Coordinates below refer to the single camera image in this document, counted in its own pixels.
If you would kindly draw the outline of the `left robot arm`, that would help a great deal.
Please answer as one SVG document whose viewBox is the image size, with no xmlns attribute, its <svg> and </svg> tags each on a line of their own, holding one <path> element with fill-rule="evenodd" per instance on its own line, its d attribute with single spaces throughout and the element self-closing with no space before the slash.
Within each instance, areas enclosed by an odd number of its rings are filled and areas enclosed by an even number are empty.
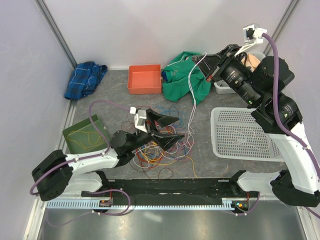
<svg viewBox="0 0 320 240">
<path fill-rule="evenodd" d="M 184 138 L 182 134 L 161 133 L 157 128 L 177 122 L 179 118 L 176 116 L 136 107 L 131 107 L 130 113 L 134 115 L 135 132 L 116 131 L 102 150 L 82 154 L 64 154 L 61 149 L 52 151 L 32 170 L 34 185 L 30 194 L 39 195 L 44 202 L 84 191 L 104 197 L 109 193 L 110 185 L 99 175 L 99 170 L 126 165 L 138 148 L 150 142 L 167 151 Z"/>
</svg>

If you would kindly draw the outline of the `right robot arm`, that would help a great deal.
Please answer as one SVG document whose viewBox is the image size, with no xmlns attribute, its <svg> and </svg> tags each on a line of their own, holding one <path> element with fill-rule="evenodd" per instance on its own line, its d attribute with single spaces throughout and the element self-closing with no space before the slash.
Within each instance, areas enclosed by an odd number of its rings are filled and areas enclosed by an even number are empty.
<svg viewBox="0 0 320 240">
<path fill-rule="evenodd" d="M 229 191 L 270 193 L 287 205 L 315 208 L 320 203 L 320 166 L 307 143 L 297 103 L 283 93 L 294 79 L 288 64 L 274 52 L 254 70 L 249 56 L 236 44 L 215 54 L 197 54 L 192 61 L 210 83 L 224 81 L 252 110 L 251 116 L 278 147 L 286 169 L 274 173 L 241 170 L 232 177 Z"/>
</svg>

